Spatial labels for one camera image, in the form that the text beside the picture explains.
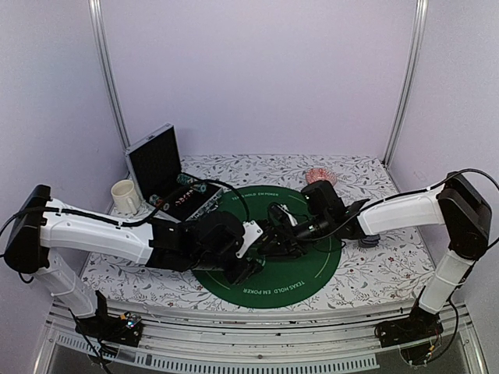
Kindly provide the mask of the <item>short poker chip stack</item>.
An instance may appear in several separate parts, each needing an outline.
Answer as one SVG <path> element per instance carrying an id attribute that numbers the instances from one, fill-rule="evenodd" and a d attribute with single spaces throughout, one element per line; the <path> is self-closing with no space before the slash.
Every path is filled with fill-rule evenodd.
<path id="1" fill-rule="evenodd" d="M 167 200 L 156 194 L 150 196 L 149 204 L 159 210 L 167 211 L 169 209 L 169 203 Z"/>

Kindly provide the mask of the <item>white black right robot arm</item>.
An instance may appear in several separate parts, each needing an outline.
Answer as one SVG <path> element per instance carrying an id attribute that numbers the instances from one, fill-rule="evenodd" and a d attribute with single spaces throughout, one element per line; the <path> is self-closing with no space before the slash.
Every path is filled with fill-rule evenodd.
<path id="1" fill-rule="evenodd" d="M 434 318 L 465 281 L 474 264 L 497 245 L 490 240 L 492 208 L 466 178 L 481 170 L 451 171 L 434 185 L 400 192 L 370 202 L 358 200 L 345 205 L 332 184 L 320 180 L 302 190 L 311 218 L 292 225 L 292 215 L 277 203 L 267 208 L 276 232 L 296 244 L 321 242 L 327 238 L 360 240 L 376 235 L 415 228 L 429 243 L 437 234 L 447 248 L 441 251 L 434 275 L 423 287 L 411 316 L 403 323 L 403 333 L 418 340 L 432 329 Z"/>

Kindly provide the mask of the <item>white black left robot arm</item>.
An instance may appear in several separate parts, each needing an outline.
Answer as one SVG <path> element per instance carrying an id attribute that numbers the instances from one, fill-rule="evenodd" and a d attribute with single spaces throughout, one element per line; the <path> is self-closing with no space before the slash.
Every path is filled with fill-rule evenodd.
<path id="1" fill-rule="evenodd" d="M 178 223 L 155 213 L 139 221 L 123 220 L 78 210 L 52 198 L 50 187 L 38 185 L 7 224 L 12 230 L 3 254 L 6 265 L 42 282 L 99 338 L 115 332 L 115 320 L 104 312 L 97 292 L 65 263 L 59 248 L 116 256 L 152 269 L 184 272 L 206 266 L 220 270 L 230 284 L 263 269 L 246 255 L 262 229 L 225 211 Z"/>

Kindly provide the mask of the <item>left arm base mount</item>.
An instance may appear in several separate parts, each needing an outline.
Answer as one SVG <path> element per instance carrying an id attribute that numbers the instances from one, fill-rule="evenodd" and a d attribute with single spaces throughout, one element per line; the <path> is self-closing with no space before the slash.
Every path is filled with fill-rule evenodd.
<path id="1" fill-rule="evenodd" d="M 122 317 L 95 315 L 76 318 L 76 332 L 98 341 L 137 348 L 143 333 L 143 323 Z"/>

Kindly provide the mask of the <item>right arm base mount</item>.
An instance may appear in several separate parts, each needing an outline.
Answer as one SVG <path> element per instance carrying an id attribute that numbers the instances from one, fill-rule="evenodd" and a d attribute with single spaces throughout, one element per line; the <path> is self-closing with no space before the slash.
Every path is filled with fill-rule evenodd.
<path id="1" fill-rule="evenodd" d="M 419 307 L 413 308 L 406 317 L 383 321 L 374 328 L 383 348 L 426 339 L 424 344 L 401 350 L 402 358 L 411 365 L 423 365 L 432 358 L 437 343 L 430 343 L 429 339 L 435 337 L 439 341 L 443 331 L 439 313 L 431 314 Z"/>

